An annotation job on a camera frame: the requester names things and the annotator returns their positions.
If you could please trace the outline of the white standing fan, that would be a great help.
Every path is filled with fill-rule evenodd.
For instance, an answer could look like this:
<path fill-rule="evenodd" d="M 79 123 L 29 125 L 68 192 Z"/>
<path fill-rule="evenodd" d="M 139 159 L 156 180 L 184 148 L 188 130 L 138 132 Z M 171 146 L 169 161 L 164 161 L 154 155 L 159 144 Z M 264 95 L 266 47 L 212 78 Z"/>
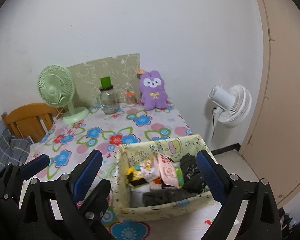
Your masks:
<path fill-rule="evenodd" d="M 204 139 L 211 148 L 243 142 L 251 117 L 252 96 L 243 85 L 210 86 L 204 93 Z"/>

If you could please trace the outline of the glass jar green lid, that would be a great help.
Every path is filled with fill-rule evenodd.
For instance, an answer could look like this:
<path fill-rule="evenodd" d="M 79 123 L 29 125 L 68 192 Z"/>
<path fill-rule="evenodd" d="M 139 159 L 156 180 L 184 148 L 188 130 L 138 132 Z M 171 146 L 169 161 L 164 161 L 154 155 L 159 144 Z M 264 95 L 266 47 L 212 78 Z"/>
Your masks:
<path fill-rule="evenodd" d="M 117 112 L 117 109 L 119 108 L 119 105 L 117 103 L 117 97 L 114 91 L 114 87 L 111 84 L 111 79 L 109 76 L 102 77 L 100 79 L 100 82 L 100 107 L 104 114 L 115 114 Z"/>

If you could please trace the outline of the yellow cartoon tissue pack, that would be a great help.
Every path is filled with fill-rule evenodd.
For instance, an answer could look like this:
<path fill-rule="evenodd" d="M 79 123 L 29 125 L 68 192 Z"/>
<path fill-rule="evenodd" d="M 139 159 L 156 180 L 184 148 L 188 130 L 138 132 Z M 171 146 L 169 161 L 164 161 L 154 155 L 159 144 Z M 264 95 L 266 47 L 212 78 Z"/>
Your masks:
<path fill-rule="evenodd" d="M 127 170 L 127 180 L 131 184 L 142 179 L 150 182 L 159 177 L 159 164 L 156 157 L 150 157 Z"/>

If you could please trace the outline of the purple bunny plush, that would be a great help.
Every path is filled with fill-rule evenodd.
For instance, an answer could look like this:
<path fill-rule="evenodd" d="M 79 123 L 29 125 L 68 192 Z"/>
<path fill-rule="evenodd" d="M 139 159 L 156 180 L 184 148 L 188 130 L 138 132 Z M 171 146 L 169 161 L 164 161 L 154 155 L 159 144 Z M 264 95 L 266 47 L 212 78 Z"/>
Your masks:
<path fill-rule="evenodd" d="M 141 103 L 146 111 L 167 107 L 168 95 L 165 91 L 165 81 L 156 70 L 144 72 L 140 76 L 139 90 Z"/>

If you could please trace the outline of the pink bear cloth pack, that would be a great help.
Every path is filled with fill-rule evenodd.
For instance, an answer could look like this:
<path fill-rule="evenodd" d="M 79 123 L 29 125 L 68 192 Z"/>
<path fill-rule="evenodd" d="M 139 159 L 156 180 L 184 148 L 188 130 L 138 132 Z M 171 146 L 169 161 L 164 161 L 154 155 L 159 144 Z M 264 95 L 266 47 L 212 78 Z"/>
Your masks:
<path fill-rule="evenodd" d="M 157 155 L 160 177 L 165 185 L 179 188 L 179 181 L 174 163 L 166 155 Z"/>

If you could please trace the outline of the small glass orange lid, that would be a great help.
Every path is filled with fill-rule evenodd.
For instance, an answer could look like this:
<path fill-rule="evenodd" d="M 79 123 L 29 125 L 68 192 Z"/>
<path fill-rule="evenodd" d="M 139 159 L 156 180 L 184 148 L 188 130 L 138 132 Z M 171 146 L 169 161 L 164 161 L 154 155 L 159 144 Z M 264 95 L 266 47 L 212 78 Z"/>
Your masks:
<path fill-rule="evenodd" d="M 126 91 L 125 94 L 125 100 L 127 105 L 135 105 L 136 104 L 136 97 L 135 93 L 131 91 Z"/>

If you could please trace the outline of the floral tablecloth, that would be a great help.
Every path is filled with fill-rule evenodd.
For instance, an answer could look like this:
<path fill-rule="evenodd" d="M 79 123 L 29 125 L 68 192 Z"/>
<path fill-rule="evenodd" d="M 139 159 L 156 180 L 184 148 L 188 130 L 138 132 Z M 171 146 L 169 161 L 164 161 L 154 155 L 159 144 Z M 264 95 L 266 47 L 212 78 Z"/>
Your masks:
<path fill-rule="evenodd" d="M 58 120 L 40 142 L 31 146 L 28 160 L 48 155 L 50 165 L 37 176 L 49 181 L 70 173 L 94 149 L 103 155 L 95 183 L 102 179 L 111 182 L 109 207 L 102 223 L 115 239 L 203 237 L 221 208 L 208 190 L 176 203 L 142 207 L 143 189 L 132 189 L 125 182 L 125 169 L 150 156 L 165 154 L 178 161 L 184 155 L 208 149 L 173 104 L 151 111 L 138 105 L 121 105 L 112 115 L 95 106 L 75 124 Z"/>

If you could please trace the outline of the grey socks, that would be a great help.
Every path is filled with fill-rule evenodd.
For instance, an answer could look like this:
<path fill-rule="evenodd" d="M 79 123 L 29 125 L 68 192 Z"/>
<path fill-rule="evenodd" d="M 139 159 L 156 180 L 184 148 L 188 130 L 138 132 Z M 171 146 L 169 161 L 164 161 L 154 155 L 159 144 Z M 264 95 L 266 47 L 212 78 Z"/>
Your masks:
<path fill-rule="evenodd" d="M 177 202 L 192 196 L 192 193 L 189 193 L 182 188 L 152 190 L 142 195 L 142 203 L 144 206 L 155 206 Z"/>

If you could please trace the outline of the yellow-green patterned fabric bin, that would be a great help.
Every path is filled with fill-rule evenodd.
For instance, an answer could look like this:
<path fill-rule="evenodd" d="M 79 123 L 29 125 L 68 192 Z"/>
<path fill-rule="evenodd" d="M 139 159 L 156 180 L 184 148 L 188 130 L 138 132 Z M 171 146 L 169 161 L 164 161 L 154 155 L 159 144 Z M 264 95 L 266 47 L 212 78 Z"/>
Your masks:
<path fill-rule="evenodd" d="M 120 145 L 112 183 L 117 217 L 157 220 L 215 204 L 208 187 L 186 178 L 201 150 L 209 152 L 198 134 Z"/>

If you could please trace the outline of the beige door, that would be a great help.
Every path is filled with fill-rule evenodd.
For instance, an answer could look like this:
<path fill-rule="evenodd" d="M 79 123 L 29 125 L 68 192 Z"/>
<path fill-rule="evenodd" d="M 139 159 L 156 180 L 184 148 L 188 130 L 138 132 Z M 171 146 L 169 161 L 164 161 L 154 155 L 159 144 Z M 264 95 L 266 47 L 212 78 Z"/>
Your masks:
<path fill-rule="evenodd" d="M 240 154 L 282 207 L 300 192 L 300 10 L 292 0 L 257 2 L 262 78 Z"/>

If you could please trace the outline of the black sparkly cloth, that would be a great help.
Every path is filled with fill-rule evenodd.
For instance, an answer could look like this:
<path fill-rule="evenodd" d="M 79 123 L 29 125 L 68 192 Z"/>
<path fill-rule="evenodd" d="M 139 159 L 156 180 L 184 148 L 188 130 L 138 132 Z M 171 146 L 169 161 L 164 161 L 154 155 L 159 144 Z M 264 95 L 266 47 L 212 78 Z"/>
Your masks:
<path fill-rule="evenodd" d="M 180 159 L 180 167 L 184 180 L 183 189 L 189 193 L 201 194 L 204 192 L 206 183 L 197 167 L 195 156 L 190 154 L 184 155 Z"/>

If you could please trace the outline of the grey plaid pillow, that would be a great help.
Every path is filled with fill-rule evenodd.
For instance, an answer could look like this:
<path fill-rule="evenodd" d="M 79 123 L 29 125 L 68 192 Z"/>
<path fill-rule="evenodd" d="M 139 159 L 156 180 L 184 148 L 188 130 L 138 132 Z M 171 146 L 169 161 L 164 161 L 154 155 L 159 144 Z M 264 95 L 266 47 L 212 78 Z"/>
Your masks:
<path fill-rule="evenodd" d="M 8 163 L 25 164 L 32 144 L 31 137 L 18 138 L 5 129 L 0 136 L 0 171 Z"/>

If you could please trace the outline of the green desk fan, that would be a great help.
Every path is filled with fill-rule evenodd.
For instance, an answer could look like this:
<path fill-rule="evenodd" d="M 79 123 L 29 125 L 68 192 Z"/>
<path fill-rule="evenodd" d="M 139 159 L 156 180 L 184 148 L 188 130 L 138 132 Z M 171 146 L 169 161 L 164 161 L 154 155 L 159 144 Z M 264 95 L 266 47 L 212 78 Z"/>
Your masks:
<path fill-rule="evenodd" d="M 87 108 L 74 107 L 76 87 L 67 68 L 57 65 L 44 68 L 37 80 L 37 90 L 47 105 L 54 108 L 67 107 L 68 111 L 63 115 L 65 124 L 74 124 L 89 115 Z"/>

